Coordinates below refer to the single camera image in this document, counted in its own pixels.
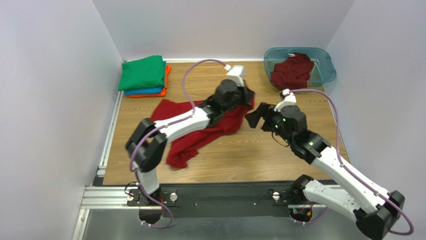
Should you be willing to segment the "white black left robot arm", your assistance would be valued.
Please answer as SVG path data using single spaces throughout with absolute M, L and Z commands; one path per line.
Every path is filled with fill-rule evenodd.
M 254 91 L 225 79 L 213 95 L 199 104 L 190 104 L 190 110 L 185 113 L 164 120 L 141 120 L 124 147 L 130 158 L 129 169 L 143 188 L 135 201 L 149 205 L 159 202 L 156 168 L 168 144 L 172 145 L 169 160 L 176 161 L 177 168 L 184 167 L 199 148 L 237 132 L 254 100 Z

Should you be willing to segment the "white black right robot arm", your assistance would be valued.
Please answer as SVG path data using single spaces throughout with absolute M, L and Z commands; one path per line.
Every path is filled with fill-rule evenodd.
M 366 237 L 382 240 L 401 216 L 398 210 L 405 197 L 374 183 L 344 160 L 327 140 L 308 129 L 307 117 L 298 106 L 274 108 L 262 102 L 245 119 L 251 128 L 263 119 L 263 131 L 280 136 L 297 157 L 329 175 L 342 188 L 335 190 L 302 175 L 291 185 L 292 198 L 322 204 L 353 221 Z

